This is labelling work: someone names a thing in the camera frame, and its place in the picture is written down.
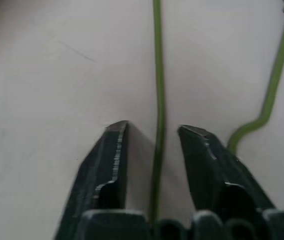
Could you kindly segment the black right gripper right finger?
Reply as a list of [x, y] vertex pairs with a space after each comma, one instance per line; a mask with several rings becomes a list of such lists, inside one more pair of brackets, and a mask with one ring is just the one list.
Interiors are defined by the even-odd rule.
[[197, 210], [247, 217], [275, 207], [253, 174], [216, 135], [190, 125], [180, 125], [178, 135]]

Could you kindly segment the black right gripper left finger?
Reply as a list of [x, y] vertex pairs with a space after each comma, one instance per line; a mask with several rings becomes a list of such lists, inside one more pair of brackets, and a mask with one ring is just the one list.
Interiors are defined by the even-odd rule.
[[86, 211], [125, 207], [128, 137], [127, 120], [105, 128], [79, 166], [55, 239], [73, 240]]

